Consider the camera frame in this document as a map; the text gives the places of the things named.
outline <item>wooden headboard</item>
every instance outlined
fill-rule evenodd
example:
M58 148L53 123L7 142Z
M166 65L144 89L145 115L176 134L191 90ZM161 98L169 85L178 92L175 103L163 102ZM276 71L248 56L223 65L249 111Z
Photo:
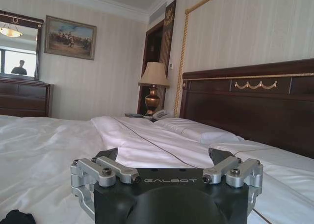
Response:
M314 59L184 73L180 117L314 158Z

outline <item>picture frame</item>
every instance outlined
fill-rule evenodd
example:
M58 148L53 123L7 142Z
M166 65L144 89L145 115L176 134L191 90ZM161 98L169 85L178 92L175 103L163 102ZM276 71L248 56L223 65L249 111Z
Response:
M94 60L97 27L46 16L45 53Z

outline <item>silver metal bracket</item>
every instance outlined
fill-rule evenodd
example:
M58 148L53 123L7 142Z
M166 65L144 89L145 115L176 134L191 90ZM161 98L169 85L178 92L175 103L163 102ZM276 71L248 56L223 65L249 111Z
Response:
M105 156L93 158L92 161L84 158L75 160L71 165L71 191L78 197L81 208L95 220L95 207L91 192L94 184L102 187L115 184L116 176L125 184L140 182L137 169L125 167Z
M256 197L262 193L263 165L256 159L247 159L241 163L238 158L230 156L214 167L204 169L203 181L207 184L217 184L224 175L226 183L231 187L239 188L244 183L249 186L249 215L255 206Z

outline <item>pillow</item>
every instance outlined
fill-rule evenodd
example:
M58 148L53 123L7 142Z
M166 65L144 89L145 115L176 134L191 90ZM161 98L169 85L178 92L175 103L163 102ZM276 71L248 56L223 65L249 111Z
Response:
M202 144L244 141L228 131L187 119L167 118L154 124Z

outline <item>lamp shade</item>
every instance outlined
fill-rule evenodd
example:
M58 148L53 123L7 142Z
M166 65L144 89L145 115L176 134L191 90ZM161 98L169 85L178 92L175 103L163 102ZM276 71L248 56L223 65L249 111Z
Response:
M169 88L165 64L159 62L148 62L146 70L138 85L158 85Z

